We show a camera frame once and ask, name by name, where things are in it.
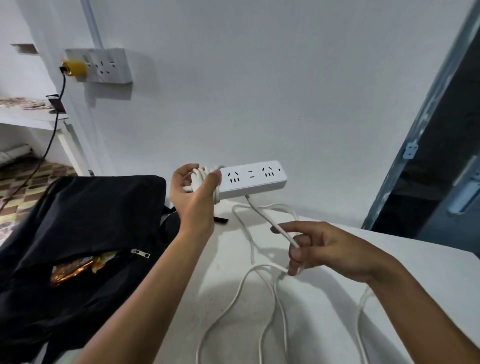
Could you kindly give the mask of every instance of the double wall outlet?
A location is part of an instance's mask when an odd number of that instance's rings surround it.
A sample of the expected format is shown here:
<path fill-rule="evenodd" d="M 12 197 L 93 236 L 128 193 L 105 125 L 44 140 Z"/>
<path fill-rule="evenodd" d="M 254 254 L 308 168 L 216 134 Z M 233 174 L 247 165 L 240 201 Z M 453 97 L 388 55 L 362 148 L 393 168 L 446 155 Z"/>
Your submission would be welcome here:
<path fill-rule="evenodd" d="M 287 184 L 287 175 L 276 160 L 221 168 L 220 199 L 279 190 Z"/>
<path fill-rule="evenodd" d="M 132 75 L 123 48 L 74 48 L 66 49 L 69 61 L 82 61 L 87 68 L 87 77 L 77 77 L 79 82 L 128 84 Z"/>

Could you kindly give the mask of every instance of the zipper pull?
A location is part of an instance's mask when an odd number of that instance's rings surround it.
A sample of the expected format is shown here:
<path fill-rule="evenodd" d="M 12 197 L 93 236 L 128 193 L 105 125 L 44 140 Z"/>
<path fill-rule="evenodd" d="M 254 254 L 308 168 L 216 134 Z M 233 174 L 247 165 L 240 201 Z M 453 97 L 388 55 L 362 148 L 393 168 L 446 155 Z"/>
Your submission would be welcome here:
<path fill-rule="evenodd" d="M 145 258 L 148 258 L 148 257 L 150 256 L 149 253 L 142 252 L 141 250 L 138 250 L 138 249 L 132 249 L 132 250 L 130 250 L 130 253 L 132 253 L 132 254 L 138 254 L 138 255 L 141 255 L 141 256 L 143 256 L 143 257 L 145 257 Z"/>

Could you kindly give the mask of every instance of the floor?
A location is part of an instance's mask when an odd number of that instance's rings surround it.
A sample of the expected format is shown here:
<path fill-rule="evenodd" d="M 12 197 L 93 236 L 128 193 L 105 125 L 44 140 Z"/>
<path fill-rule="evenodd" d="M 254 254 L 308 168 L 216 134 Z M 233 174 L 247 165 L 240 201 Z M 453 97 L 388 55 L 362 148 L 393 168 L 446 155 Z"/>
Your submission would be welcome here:
<path fill-rule="evenodd" d="M 10 196 L 33 172 L 37 163 L 37 159 L 28 158 L 0 168 L 0 206 L 3 205 L 4 198 Z M 73 167 L 43 162 L 33 179 L 18 191 L 0 212 L 0 244 L 8 238 L 15 225 L 20 223 L 30 212 L 48 185 L 58 177 L 66 175 L 76 176 L 77 174 Z"/>

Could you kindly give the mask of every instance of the person's right arm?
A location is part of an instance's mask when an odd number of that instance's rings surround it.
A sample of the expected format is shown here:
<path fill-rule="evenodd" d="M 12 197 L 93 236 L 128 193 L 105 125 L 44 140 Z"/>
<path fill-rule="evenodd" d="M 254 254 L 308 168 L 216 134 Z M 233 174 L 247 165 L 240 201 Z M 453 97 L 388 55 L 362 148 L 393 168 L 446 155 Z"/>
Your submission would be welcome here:
<path fill-rule="evenodd" d="M 291 247 L 289 252 L 288 273 L 297 274 L 300 265 L 325 265 L 367 283 L 416 364 L 480 363 L 480 349 L 394 257 L 326 222 L 292 221 L 280 226 L 301 233 L 294 237 L 300 249 Z"/>

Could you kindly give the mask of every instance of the black bag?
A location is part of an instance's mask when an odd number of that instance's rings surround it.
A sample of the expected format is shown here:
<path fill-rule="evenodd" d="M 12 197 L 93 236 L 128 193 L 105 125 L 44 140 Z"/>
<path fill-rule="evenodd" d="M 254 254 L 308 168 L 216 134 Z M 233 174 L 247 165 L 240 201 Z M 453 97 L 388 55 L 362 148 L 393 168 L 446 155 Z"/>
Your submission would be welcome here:
<path fill-rule="evenodd" d="M 63 177 L 47 189 L 0 246 L 0 363 L 31 361 L 48 342 L 48 364 L 87 343 L 177 234 L 176 214 L 160 232 L 165 192 L 157 176 Z M 110 251 L 96 274 L 51 286 L 54 265 Z"/>

